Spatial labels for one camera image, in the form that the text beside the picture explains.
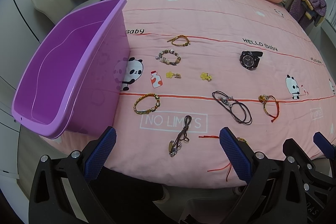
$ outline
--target watch strap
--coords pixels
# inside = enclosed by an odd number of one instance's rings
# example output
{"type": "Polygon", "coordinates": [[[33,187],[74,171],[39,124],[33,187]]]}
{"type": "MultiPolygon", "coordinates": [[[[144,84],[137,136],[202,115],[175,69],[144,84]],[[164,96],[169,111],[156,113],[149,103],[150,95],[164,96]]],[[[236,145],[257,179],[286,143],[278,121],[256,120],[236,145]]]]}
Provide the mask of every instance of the watch strap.
{"type": "Polygon", "coordinates": [[[252,52],[255,56],[262,57],[263,52],[252,52]]]}

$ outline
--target watch face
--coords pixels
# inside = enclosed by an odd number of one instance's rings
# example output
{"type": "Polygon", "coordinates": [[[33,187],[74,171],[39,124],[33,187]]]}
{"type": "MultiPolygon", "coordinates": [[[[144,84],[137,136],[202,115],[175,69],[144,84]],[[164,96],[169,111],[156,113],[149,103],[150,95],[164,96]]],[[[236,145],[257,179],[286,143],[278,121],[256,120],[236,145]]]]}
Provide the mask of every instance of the watch face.
{"type": "Polygon", "coordinates": [[[246,67],[252,67],[254,64],[254,60],[252,56],[246,55],[243,57],[243,63],[246,67]]]}

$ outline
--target metal bolt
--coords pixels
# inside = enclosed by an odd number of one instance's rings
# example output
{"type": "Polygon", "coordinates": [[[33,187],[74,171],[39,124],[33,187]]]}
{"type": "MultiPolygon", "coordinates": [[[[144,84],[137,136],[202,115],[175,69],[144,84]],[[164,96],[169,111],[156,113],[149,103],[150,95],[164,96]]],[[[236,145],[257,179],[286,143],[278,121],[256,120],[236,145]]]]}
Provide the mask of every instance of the metal bolt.
{"type": "Polygon", "coordinates": [[[79,151],[73,151],[73,152],[71,153],[71,156],[72,156],[74,159],[76,159],[76,158],[79,157],[80,154],[81,154],[81,153],[80,153],[79,151]]]}
{"type": "Polygon", "coordinates": [[[43,156],[41,157],[41,162],[46,162],[47,159],[48,159],[48,156],[47,156],[47,155],[43,155],[43,156]]]}
{"type": "Polygon", "coordinates": [[[258,158],[258,159],[263,159],[264,157],[265,157],[265,155],[263,154],[263,153],[261,153],[261,152],[257,152],[256,154],[255,154],[255,156],[258,158]]]}
{"type": "Polygon", "coordinates": [[[287,158],[287,160],[288,160],[289,162],[291,162],[291,163],[295,162],[295,159],[294,159],[292,156],[289,156],[289,157],[287,158]]]}

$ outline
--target pink duvet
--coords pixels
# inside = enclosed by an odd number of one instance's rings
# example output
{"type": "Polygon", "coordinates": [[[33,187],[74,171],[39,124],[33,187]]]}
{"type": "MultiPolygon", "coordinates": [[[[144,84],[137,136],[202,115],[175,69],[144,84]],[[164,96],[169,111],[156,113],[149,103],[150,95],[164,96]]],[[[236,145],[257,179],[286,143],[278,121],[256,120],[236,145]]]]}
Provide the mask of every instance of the pink duvet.
{"type": "MultiPolygon", "coordinates": [[[[208,172],[228,164],[219,140],[199,136],[218,136],[226,126],[254,151],[280,160],[288,138],[312,158],[321,155],[312,141],[315,132],[335,140],[335,84],[318,50],[284,8],[266,0],[127,0],[123,14],[131,47],[128,83],[120,87],[113,123],[117,142],[106,167],[167,185],[232,187],[245,183],[233,169],[227,182],[228,168],[208,172]],[[189,37],[191,45],[167,43],[181,34],[189,37]],[[177,66],[156,60],[165,49],[181,56],[177,66]],[[263,52],[256,70],[240,65],[242,51],[263,52]],[[182,78],[167,78],[170,71],[182,78]],[[201,79],[203,72],[212,76],[211,82],[201,79]],[[244,102],[252,125],[235,122],[212,99],[215,90],[244,102]],[[149,115],[138,115],[133,105],[146,93],[160,95],[161,106],[149,115]],[[258,102],[262,94],[280,101],[280,115],[273,123],[258,102]],[[169,142],[176,139],[186,115],[193,118],[190,141],[182,142],[181,150],[170,157],[169,142]]],[[[171,54],[164,56],[175,60],[171,54]]],[[[118,71],[110,77],[117,79],[118,71]]],[[[146,98],[138,109],[154,103],[153,98],[146,98]]],[[[276,114],[275,104],[268,103],[267,109],[276,114]]],[[[64,132],[56,140],[44,140],[68,154],[82,150],[91,137],[64,132]]]]}

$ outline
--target purple blanket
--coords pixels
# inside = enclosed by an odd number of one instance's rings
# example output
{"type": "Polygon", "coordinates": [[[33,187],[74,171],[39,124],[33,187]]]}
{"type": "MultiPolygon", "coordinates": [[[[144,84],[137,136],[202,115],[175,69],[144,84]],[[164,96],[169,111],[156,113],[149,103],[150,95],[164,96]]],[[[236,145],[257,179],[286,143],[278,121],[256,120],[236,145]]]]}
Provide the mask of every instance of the purple blanket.
{"type": "MultiPolygon", "coordinates": [[[[324,17],[327,11],[327,4],[325,0],[309,0],[314,11],[316,11],[320,16],[324,17]]],[[[306,9],[301,5],[302,0],[294,0],[289,13],[291,16],[299,22],[300,26],[305,29],[312,22],[305,16],[306,9]]]]}

